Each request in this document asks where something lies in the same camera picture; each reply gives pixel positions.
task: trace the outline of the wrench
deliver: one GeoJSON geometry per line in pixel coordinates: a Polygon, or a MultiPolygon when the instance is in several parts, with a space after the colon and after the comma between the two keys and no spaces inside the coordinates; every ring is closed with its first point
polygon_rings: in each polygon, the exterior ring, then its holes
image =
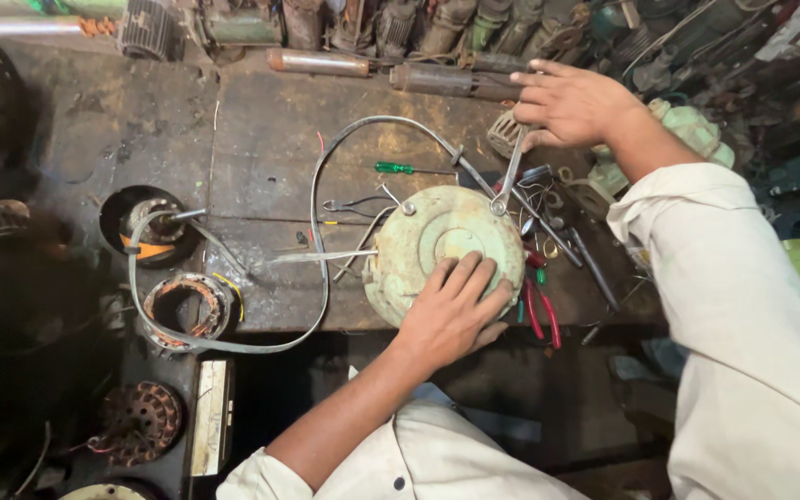
{"type": "Polygon", "coordinates": [[[508,211],[508,197],[511,196],[511,189],[514,188],[517,179],[517,167],[520,166],[520,156],[523,155],[521,148],[524,146],[524,138],[530,132],[529,125],[521,125],[517,132],[517,141],[514,143],[514,152],[511,153],[511,161],[508,163],[508,170],[505,172],[505,181],[502,183],[502,190],[496,198],[490,202],[490,212],[496,217],[502,217],[508,211]]]}

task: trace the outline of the wire cutter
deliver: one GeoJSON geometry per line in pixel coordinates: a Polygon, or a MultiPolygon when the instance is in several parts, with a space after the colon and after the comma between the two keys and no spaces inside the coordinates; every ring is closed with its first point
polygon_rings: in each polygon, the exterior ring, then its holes
{"type": "Polygon", "coordinates": [[[530,317],[530,326],[532,331],[536,334],[539,340],[544,339],[545,335],[542,334],[542,326],[539,324],[539,318],[536,316],[536,297],[539,294],[539,300],[542,302],[542,307],[545,308],[545,313],[549,315],[551,322],[551,344],[554,348],[561,348],[561,329],[557,325],[557,316],[555,315],[555,307],[551,305],[551,301],[544,293],[539,290],[529,278],[524,278],[524,306],[526,314],[530,317]]]}
{"type": "Polygon", "coordinates": [[[366,213],[361,212],[355,208],[355,206],[360,205],[361,203],[366,203],[367,201],[372,201],[373,199],[385,199],[390,202],[394,200],[388,197],[369,197],[364,199],[358,199],[356,201],[352,201],[349,203],[339,203],[334,199],[327,199],[323,202],[323,208],[328,212],[353,212],[357,215],[362,215],[363,217],[369,217],[370,219],[374,219],[377,215],[375,213],[366,213]]]}

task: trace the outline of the green-handled screwdriver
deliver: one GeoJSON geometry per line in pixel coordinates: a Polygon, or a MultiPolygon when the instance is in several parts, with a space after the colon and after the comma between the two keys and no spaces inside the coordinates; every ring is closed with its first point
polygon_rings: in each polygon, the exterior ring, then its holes
{"type": "Polygon", "coordinates": [[[375,171],[384,174],[442,174],[442,175],[455,175],[455,172],[448,170],[422,170],[420,168],[413,168],[412,165],[399,165],[389,161],[375,162],[375,171]]]}

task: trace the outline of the workbench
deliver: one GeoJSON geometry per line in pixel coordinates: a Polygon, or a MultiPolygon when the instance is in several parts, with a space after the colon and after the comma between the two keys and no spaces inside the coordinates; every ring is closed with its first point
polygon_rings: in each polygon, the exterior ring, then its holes
{"type": "MultiPolygon", "coordinates": [[[[421,122],[463,145],[480,172],[504,172],[506,167],[486,142],[487,129],[505,105],[404,94],[391,90],[383,75],[354,79],[274,73],[264,65],[263,51],[227,68],[199,69],[25,44],[3,46],[45,103],[37,147],[44,175],[35,203],[69,222],[74,241],[89,247],[102,245],[97,232],[101,201],[119,188],[150,184],[172,192],[188,209],[207,206],[211,215],[203,222],[241,262],[278,255],[274,250],[298,245],[296,233],[307,235],[309,229],[312,175],[321,151],[317,132],[328,143],[346,125],[372,115],[421,122]]],[[[587,171],[581,151],[542,154],[555,167],[570,166],[581,175],[587,171]]],[[[356,248],[371,220],[327,212],[321,207],[325,200],[383,195],[377,190],[382,183],[403,200],[438,183],[455,183],[449,175],[378,174],[372,166],[380,160],[452,168],[450,156],[420,131],[387,124],[355,131],[329,158],[318,185],[319,220],[338,222],[321,226],[326,251],[356,248]]],[[[522,169],[528,163],[540,162],[525,158],[522,169]]],[[[638,282],[624,250],[613,244],[603,222],[581,216],[570,199],[562,213],[582,233],[621,299],[638,282]]],[[[311,243],[300,251],[315,249],[311,243]]],[[[119,275],[125,258],[115,257],[114,264],[119,275]]],[[[362,264],[358,258],[355,269],[362,264]]],[[[262,269],[250,280],[201,244],[178,269],[217,272],[239,287],[245,308],[241,334],[304,331],[320,312],[323,284],[316,262],[262,269]]],[[[141,288],[149,290],[176,270],[141,271],[141,288]]],[[[332,275],[336,270],[330,265],[332,275]]],[[[606,316],[606,300],[587,269],[572,267],[560,255],[546,274],[543,290],[561,324],[590,325],[606,316]]],[[[516,316],[517,309],[509,315],[516,316]]],[[[658,305],[645,302],[627,321],[659,316],[658,305]]],[[[331,288],[322,329],[387,327],[366,300],[359,278],[346,276],[331,288]]]]}

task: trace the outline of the hand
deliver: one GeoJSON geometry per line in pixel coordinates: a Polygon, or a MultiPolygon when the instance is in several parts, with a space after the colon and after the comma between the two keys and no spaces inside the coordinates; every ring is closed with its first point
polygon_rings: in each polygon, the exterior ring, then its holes
{"type": "Polygon", "coordinates": [[[425,379],[496,340],[507,328],[502,322],[483,328],[511,300],[514,288],[503,278],[491,294],[478,302],[496,271],[495,260],[481,259],[479,252],[471,252],[460,261],[440,261],[388,347],[414,359],[416,366],[427,372],[425,379]]]}
{"type": "Polygon", "coordinates": [[[639,128],[645,119],[655,121],[637,97],[606,76],[550,61],[530,61],[530,67],[544,75],[511,75],[512,82],[525,86],[514,119],[546,130],[531,131],[524,151],[535,146],[572,148],[601,143],[612,148],[618,135],[639,128]]]}

